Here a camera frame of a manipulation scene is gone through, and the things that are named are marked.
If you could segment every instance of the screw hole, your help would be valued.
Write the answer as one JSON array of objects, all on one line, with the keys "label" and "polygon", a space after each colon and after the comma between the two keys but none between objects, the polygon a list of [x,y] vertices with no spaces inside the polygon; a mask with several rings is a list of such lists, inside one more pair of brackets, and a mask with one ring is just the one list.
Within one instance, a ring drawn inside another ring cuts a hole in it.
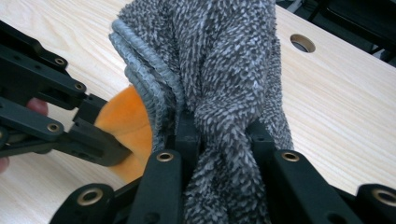
[{"label": "screw hole", "polygon": [[58,132],[60,130],[59,125],[58,124],[54,124],[54,123],[51,123],[51,124],[47,125],[47,128],[52,133],[56,133],[56,132]]},{"label": "screw hole", "polygon": [[296,154],[291,153],[291,152],[282,153],[282,157],[283,157],[283,159],[285,159],[287,161],[299,161],[300,160],[299,156],[297,156]]},{"label": "screw hole", "polygon": [[64,60],[61,59],[61,58],[56,58],[56,59],[55,59],[55,62],[56,62],[57,64],[59,64],[59,65],[64,65]]},{"label": "screw hole", "polygon": [[81,206],[87,206],[99,202],[103,197],[103,192],[99,188],[86,189],[78,195],[77,203]]},{"label": "screw hole", "polygon": [[78,89],[79,91],[84,89],[84,86],[81,83],[76,83],[75,88]]},{"label": "screw hole", "polygon": [[374,197],[381,203],[396,207],[396,195],[384,189],[373,189]]},{"label": "screw hole", "polygon": [[163,152],[157,155],[158,161],[171,161],[174,158],[174,155],[168,152]]}]

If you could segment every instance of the circular hole in table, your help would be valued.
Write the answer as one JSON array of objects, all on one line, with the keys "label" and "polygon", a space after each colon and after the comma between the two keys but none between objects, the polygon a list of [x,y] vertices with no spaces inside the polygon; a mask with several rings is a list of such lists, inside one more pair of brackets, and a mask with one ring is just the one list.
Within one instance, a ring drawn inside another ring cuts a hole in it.
[{"label": "circular hole in table", "polygon": [[299,49],[302,52],[312,53],[316,49],[314,42],[312,42],[308,37],[303,35],[292,35],[290,37],[290,42],[295,48]]}]

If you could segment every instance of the orange object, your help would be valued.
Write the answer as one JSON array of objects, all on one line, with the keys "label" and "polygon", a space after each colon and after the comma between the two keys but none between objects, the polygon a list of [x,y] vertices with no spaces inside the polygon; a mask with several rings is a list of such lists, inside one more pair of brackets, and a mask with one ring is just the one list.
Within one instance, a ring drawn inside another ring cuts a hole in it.
[{"label": "orange object", "polygon": [[152,149],[149,115],[133,86],[111,99],[101,110],[95,126],[110,133],[132,153],[120,164],[109,167],[124,181],[140,177]]}]

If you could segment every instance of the wooden table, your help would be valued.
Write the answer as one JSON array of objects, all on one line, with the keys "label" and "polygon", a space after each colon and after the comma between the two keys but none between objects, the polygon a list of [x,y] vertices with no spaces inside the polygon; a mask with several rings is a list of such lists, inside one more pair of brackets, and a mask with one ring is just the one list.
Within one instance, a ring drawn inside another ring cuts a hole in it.
[{"label": "wooden table", "polygon": [[[129,84],[107,38],[128,2],[3,0],[0,20],[65,57],[69,74],[108,100]],[[296,150],[350,193],[363,183],[396,188],[396,69],[280,7],[277,17]],[[293,34],[308,37],[316,50],[299,51],[290,43]],[[50,108],[66,127],[73,113]],[[72,191],[89,183],[123,185],[107,168],[57,151],[12,157],[0,175],[0,223],[48,223]]]}]

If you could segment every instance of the knitted cloth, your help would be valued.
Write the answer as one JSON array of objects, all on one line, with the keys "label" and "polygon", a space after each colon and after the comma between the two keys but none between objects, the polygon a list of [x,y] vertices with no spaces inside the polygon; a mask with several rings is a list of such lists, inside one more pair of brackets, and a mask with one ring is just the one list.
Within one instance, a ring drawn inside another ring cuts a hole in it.
[{"label": "knitted cloth", "polygon": [[148,110],[153,150],[183,109],[205,151],[187,186],[186,223],[270,222],[247,126],[292,149],[282,109],[275,0],[135,0],[110,35]]}]

